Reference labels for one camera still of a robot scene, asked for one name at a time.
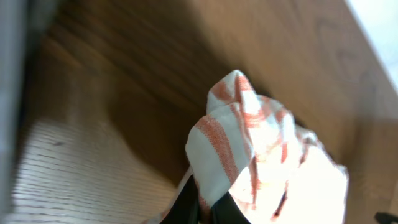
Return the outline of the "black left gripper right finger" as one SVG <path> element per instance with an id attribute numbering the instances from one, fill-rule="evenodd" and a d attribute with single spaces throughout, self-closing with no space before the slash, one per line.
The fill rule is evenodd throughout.
<path id="1" fill-rule="evenodd" d="M 231 194 L 226 192 L 211 208 L 212 224 L 250 224 Z"/>

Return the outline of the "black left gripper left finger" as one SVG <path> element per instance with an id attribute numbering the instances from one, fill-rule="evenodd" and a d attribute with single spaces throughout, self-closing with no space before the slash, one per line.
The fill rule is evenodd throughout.
<path id="1" fill-rule="evenodd" d="M 191 175 L 160 224 L 198 224 L 199 219 L 198 189 Z"/>

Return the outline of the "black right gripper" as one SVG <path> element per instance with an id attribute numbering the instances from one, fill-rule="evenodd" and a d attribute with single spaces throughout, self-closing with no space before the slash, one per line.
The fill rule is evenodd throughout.
<path id="1" fill-rule="evenodd" d="M 377 212 L 374 219 L 378 224 L 398 224 L 398 217 L 386 212 Z"/>

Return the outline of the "red white striped shirt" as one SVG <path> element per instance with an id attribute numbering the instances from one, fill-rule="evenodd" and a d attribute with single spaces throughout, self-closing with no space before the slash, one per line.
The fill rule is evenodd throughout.
<path id="1" fill-rule="evenodd" d="M 175 199 L 152 223 L 161 223 L 191 175 L 198 223 L 211 223 L 211 208 L 226 192 L 250 223 L 345 220 L 346 167 L 283 104 L 257 94 L 239 70 L 209 91 L 206 114 L 190 130 L 185 152 L 189 168 Z"/>

